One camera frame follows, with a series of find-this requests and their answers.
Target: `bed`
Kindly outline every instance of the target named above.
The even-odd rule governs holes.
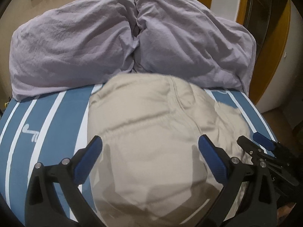
[[[25,196],[32,168],[37,162],[57,164],[87,145],[89,97],[100,88],[102,85],[85,86],[26,98],[21,102],[10,101],[0,120],[0,193],[22,223],[25,222]],[[227,89],[205,91],[215,101],[239,108],[248,123],[251,137],[258,131],[276,140],[244,93]],[[66,215],[75,220],[60,186],[55,185],[55,188]],[[95,209],[89,179],[79,189]]]

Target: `beige pants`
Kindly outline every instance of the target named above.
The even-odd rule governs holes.
[[[194,226],[204,216],[222,185],[198,150],[202,134],[248,162],[236,142],[249,137],[240,111],[172,76],[112,78],[90,97],[87,134],[103,140],[90,181],[98,215],[113,227]]]

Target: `metal screw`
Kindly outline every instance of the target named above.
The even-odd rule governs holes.
[[[41,167],[41,163],[40,162],[38,162],[38,163],[35,164],[35,168],[36,169],[39,169],[40,167]]]
[[[61,161],[61,163],[62,163],[63,165],[67,165],[69,162],[70,162],[70,159],[69,159],[69,158],[65,158],[65,159],[63,159],[63,160]]]
[[[266,167],[266,163],[265,163],[264,161],[261,161],[261,162],[260,162],[260,166],[261,166],[262,168],[265,168],[265,167]]]
[[[231,162],[233,162],[234,164],[237,164],[240,162],[240,160],[237,157],[232,157]]]

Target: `wooden floor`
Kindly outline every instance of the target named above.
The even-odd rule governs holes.
[[[294,154],[303,152],[302,145],[300,145],[297,139],[293,136],[292,129],[281,109],[275,108],[263,113],[262,115],[280,143],[292,150]]]

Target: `blue gripper pad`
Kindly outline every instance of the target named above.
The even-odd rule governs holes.
[[[101,151],[102,139],[99,136],[95,136],[87,145],[85,154],[74,168],[74,183],[76,185],[85,183]]]
[[[206,135],[202,135],[199,138],[198,147],[216,181],[226,185],[228,181],[227,168],[217,154],[214,144]]]
[[[267,137],[263,136],[259,132],[256,132],[252,135],[252,138],[255,142],[260,144],[262,147],[264,147],[268,151],[274,151],[275,145],[272,140],[269,140]]]

